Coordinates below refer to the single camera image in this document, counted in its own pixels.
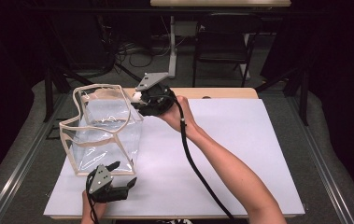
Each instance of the forearm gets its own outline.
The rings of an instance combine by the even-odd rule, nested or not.
[[[265,223],[267,215],[272,218],[272,223],[285,221],[273,195],[245,163],[197,125],[188,126],[187,135],[202,150],[229,191],[246,208],[251,223]]]

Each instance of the black cable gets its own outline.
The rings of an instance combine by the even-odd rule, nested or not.
[[[196,175],[200,178],[201,182],[204,184],[206,190],[209,192],[209,194],[212,196],[212,198],[218,204],[218,206],[223,210],[223,212],[229,217],[230,220],[235,221],[234,216],[229,212],[229,210],[227,210],[227,208],[223,205],[223,203],[217,197],[217,195],[212,190],[212,188],[208,185],[208,183],[206,182],[205,178],[200,173],[199,169],[197,168],[196,164],[194,163],[193,158],[191,157],[191,153],[189,151],[187,137],[186,137],[186,123],[185,123],[185,117],[183,115],[182,106],[177,101],[176,97],[171,97],[171,96],[168,96],[168,95],[153,96],[153,98],[159,98],[159,97],[171,98],[171,99],[173,99],[174,103],[177,105],[177,107],[179,109],[179,114],[180,114],[180,133],[181,133],[181,137],[182,137],[182,145],[183,145],[183,148],[185,150],[185,154],[186,154],[186,157],[188,159],[188,162],[191,165],[191,168],[193,169],[193,171],[196,173]]]
[[[90,213],[90,218],[92,219],[94,224],[99,224],[97,214],[95,213],[94,204],[92,204],[92,197],[90,197],[90,195],[89,195],[90,185],[92,183],[92,180],[94,179],[95,173],[96,172],[91,172],[87,176],[87,180],[86,180],[86,195],[87,195],[87,200],[89,201],[90,208],[92,210],[91,213]]]
[[[132,72],[130,72],[127,68],[125,68],[123,65],[119,64],[119,63],[115,63],[116,66],[118,66],[122,71],[124,71],[125,73],[127,73],[127,75],[129,75],[130,77],[132,77],[133,79],[135,79],[138,82],[141,82],[142,78],[136,76],[135,74],[133,74]]]
[[[138,54],[138,53],[140,53],[140,54],[142,54],[142,55],[145,55],[145,53],[146,53],[146,54],[149,56],[149,62],[146,63],[146,64],[143,64],[143,65],[135,65],[135,64],[133,64],[132,58],[133,58],[134,55],[136,55],[136,54]],[[130,57],[129,57],[129,59],[128,59],[128,63],[129,63],[132,67],[147,67],[147,66],[149,66],[152,62],[153,62],[153,54],[152,54],[151,52],[149,52],[148,50],[140,50],[140,51],[138,51],[138,52],[136,52],[136,53],[131,53],[131,54],[130,54]]]

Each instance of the transparent plastic container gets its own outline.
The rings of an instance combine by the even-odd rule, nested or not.
[[[134,175],[143,118],[119,85],[76,88],[78,115],[60,122],[60,136],[76,175],[120,161],[112,175]]]

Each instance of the white table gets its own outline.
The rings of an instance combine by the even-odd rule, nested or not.
[[[290,0],[150,0],[153,7],[289,7]],[[176,76],[177,49],[175,40],[175,19],[171,16],[170,21],[170,63],[168,76]],[[245,64],[240,65],[241,71],[246,69]]]
[[[177,94],[219,95],[247,89],[176,89]],[[304,214],[298,192],[260,99],[190,99],[197,122],[242,159],[263,180],[286,217]],[[236,217],[247,212],[226,189],[201,151],[189,142],[191,155],[211,188]],[[136,162],[136,185],[125,201],[114,202],[105,217],[115,219],[226,218],[185,157],[180,134],[160,119],[145,117]],[[114,186],[132,176],[115,176]],[[86,178],[75,176],[68,160],[44,212],[53,218],[80,218]]]

